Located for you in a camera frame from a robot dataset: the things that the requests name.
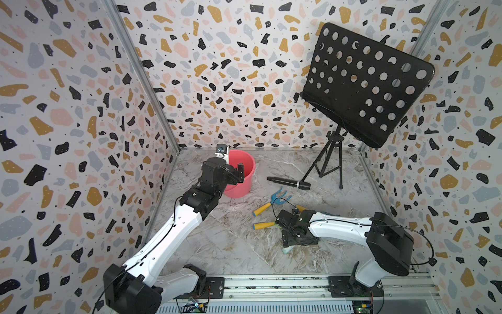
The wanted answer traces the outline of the green trowel yellow handle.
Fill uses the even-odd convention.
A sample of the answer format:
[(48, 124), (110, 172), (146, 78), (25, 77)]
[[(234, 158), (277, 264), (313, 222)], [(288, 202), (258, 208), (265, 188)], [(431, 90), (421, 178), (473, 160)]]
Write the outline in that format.
[(275, 225), (275, 222), (259, 222), (253, 225), (254, 230), (261, 230)]

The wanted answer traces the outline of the light blue fork white handle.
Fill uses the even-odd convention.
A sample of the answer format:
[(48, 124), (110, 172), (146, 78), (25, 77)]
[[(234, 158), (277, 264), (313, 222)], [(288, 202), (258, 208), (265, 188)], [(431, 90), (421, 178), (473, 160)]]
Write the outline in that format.
[(294, 246), (289, 246), (289, 247), (283, 247), (282, 248), (282, 252), (284, 254), (288, 254), (292, 249), (294, 248)]

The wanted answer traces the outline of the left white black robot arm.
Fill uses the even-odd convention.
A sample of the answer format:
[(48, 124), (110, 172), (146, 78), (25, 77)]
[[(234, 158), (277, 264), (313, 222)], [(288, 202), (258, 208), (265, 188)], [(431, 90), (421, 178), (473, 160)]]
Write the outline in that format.
[(105, 271), (100, 298), (116, 313), (156, 313), (172, 299), (205, 293), (207, 274), (192, 264), (160, 275), (180, 244), (218, 205), (226, 187), (244, 182), (244, 165), (233, 167), (224, 158), (209, 158), (201, 169), (197, 183), (176, 199), (173, 215), (150, 241), (123, 266), (112, 264)]

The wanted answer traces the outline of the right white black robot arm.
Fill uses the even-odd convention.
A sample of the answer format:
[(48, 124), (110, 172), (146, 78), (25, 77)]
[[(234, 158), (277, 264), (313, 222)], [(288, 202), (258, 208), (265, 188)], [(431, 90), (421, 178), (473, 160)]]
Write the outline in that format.
[(378, 287), (382, 278), (409, 275), (414, 239), (385, 213), (346, 218), (308, 209), (282, 210), (275, 224), (281, 229), (285, 249), (317, 245), (322, 238), (333, 238), (362, 245), (371, 252), (367, 262), (354, 264), (349, 276), (328, 278), (332, 297), (382, 296), (383, 289)]

